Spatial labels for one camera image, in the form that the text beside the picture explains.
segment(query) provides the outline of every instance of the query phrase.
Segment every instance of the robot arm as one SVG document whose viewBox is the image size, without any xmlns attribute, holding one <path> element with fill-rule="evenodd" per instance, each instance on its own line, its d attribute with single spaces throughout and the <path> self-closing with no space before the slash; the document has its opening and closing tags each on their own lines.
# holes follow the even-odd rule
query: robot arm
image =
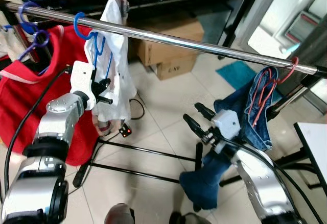
<svg viewBox="0 0 327 224">
<path fill-rule="evenodd" d="M 211 121 L 213 126 L 205 132 L 187 114 L 183 116 L 184 120 L 204 144 L 210 144 L 216 153 L 222 152 L 230 157 L 232 164 L 245 182 L 249 199 L 260 221 L 264 224 L 298 223 L 300 219 L 295 215 L 285 186 L 279 181 L 274 171 L 247 150 L 227 148 L 225 147 L 226 142 L 219 139 L 222 136 L 231 140 L 239 134 L 241 127 L 236 112 L 221 110 L 216 114 L 200 103 L 197 103 L 195 107 L 205 118 Z M 250 145 L 248 147 L 257 151 L 272 165 L 271 159 L 264 152 Z"/>
<path fill-rule="evenodd" d="M 76 123 L 84 110 L 96 104 L 92 73 L 92 65 L 76 61 L 71 92 L 47 104 L 33 143 L 24 150 L 27 159 L 5 197 L 1 223 L 60 223 L 65 219 L 65 160 Z"/>
</svg>

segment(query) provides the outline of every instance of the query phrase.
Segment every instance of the tiled floor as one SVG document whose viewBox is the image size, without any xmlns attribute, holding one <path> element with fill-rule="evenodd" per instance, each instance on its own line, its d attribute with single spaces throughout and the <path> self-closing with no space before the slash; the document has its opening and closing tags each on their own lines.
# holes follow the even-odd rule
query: tiled floor
<svg viewBox="0 0 327 224">
<path fill-rule="evenodd" d="M 192 73 L 166 81 L 159 81 L 155 74 L 146 73 L 140 63 L 132 63 L 130 70 L 138 93 L 145 103 L 145 116 L 131 122 L 134 132 L 130 137 L 116 137 L 113 141 L 194 157 L 198 138 L 182 120 L 182 115 L 188 113 L 200 122 L 203 128 L 208 127 L 208 121 L 197 113 L 193 104 L 201 102 L 212 108 L 215 99 L 224 98 L 234 91 L 215 72 L 232 61 L 228 58 L 219 61 L 215 56 L 201 54 Z M 131 107 L 135 116 L 141 113 L 139 104 L 133 103 Z M 270 152 L 273 159 L 294 152 L 301 146 L 293 128 L 296 121 L 324 122 L 325 118 L 304 99 L 285 108 L 276 119 L 269 122 L 269 131 L 274 143 L 274 149 Z M 205 147 L 204 153 L 208 150 L 209 147 Z M 6 149 L 1 145 L 0 172 L 3 172 L 5 153 Z M 22 158 L 15 154 L 12 156 L 10 179 L 13 179 Z M 108 145 L 101 149 L 97 162 L 176 179 L 182 171 L 194 168 L 193 163 Z M 74 188 L 72 181 L 76 170 L 76 167 L 71 166 L 67 170 L 66 179 L 69 181 L 70 191 Z M 235 170 L 231 168 L 224 178 L 234 174 Z M 303 179 L 316 181 L 311 175 L 294 173 L 294 177 L 298 182 L 303 182 L 303 188 L 306 188 Z M 294 190 L 292 192 L 308 223 L 315 223 L 298 194 Z M 306 189 L 306 193 L 326 221 L 326 211 L 323 210 L 324 206 L 326 207 L 326 198 L 322 190 Z M 218 198 L 218 209 L 199 212 L 212 224 L 260 223 L 243 182 L 220 188 Z M 69 196 L 64 223 L 103 223 L 108 210 L 117 203 L 127 203 L 135 210 L 137 224 L 168 224 L 172 211 L 179 210 L 186 214 L 193 210 L 192 203 L 178 184 L 93 168 L 83 187 Z"/>
</svg>

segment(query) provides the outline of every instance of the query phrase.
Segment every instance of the red garment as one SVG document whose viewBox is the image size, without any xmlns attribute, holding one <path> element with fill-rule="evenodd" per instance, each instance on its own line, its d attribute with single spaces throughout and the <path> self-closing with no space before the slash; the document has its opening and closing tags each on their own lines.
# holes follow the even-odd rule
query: red garment
<svg viewBox="0 0 327 224">
<path fill-rule="evenodd" d="M 79 27 L 79 30 L 84 35 L 90 31 L 89 28 L 84 27 Z M 54 52 L 49 69 L 43 75 L 37 76 L 18 60 L 1 71 L 1 74 L 6 77 L 0 80 L 0 138 L 7 146 L 23 117 L 54 76 L 62 71 L 66 64 L 72 65 L 76 60 L 87 62 L 84 53 L 85 41 L 75 34 L 73 26 L 65 28 L 56 26 L 49 30 L 49 33 Z M 45 114 L 46 104 L 52 99 L 69 93 L 70 89 L 70 75 L 64 73 L 25 122 L 16 139 L 14 152 L 22 153 L 24 148 L 32 143 L 40 119 Z M 66 162 L 70 165 L 85 163 L 91 157 L 97 137 L 98 133 L 92 124 L 91 111 L 85 111 L 75 126 Z"/>
<path fill-rule="evenodd" d="M 0 61 L 4 61 L 4 60 L 7 60 L 9 59 L 9 56 L 8 55 L 5 55 L 3 57 L 0 57 Z"/>
</svg>

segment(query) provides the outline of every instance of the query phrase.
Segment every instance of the metal clothes rail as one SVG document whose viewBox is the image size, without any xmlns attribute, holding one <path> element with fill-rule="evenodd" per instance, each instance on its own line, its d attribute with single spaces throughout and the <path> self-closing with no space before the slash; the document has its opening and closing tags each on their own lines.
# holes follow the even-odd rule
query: metal clothes rail
<svg viewBox="0 0 327 224">
<path fill-rule="evenodd" d="M 21 4 L 6 3 L 6 8 L 12 12 L 18 12 L 19 7 L 21 6 L 22 6 Z M 33 15 L 46 19 L 51 19 L 60 22 L 68 22 L 68 23 L 73 23 L 75 17 L 72 14 L 47 10 L 38 7 L 26 7 L 24 13 L 28 15 Z M 206 44 L 198 41 L 182 39 L 182 38 L 173 37 L 165 34 L 134 29 L 127 26 L 122 26 L 119 24 L 109 23 L 100 20 L 94 20 L 86 17 L 79 18 L 78 25 L 91 27 L 101 31 L 122 34 L 131 38 L 148 40 L 148 41 L 158 42 L 162 44 L 175 45 L 179 47 L 194 49 L 200 52 L 216 54 L 219 56 L 224 56 L 234 59 L 241 59 L 244 61 L 273 66 L 273 67 L 291 69 L 293 66 L 293 63 L 290 60 L 283 60 L 275 57 L 268 57 L 259 54 L 248 53 L 237 49 L 217 46 L 213 44 Z M 320 71 L 317 66 L 298 64 L 295 70 L 306 74 L 319 75 L 324 78 L 327 77 L 327 72 L 325 70 Z"/>
</svg>

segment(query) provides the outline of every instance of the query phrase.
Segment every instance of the blue mat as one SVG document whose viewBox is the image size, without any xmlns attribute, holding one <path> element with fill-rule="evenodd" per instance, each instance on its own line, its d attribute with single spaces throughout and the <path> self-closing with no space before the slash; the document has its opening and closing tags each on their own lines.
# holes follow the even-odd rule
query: blue mat
<svg viewBox="0 0 327 224">
<path fill-rule="evenodd" d="M 242 88 L 256 75 L 256 72 L 243 61 L 236 61 L 230 65 L 226 65 L 220 69 L 217 69 L 216 72 L 235 90 Z M 281 98 L 282 96 L 275 90 L 273 93 L 273 103 L 279 101 Z"/>
</svg>

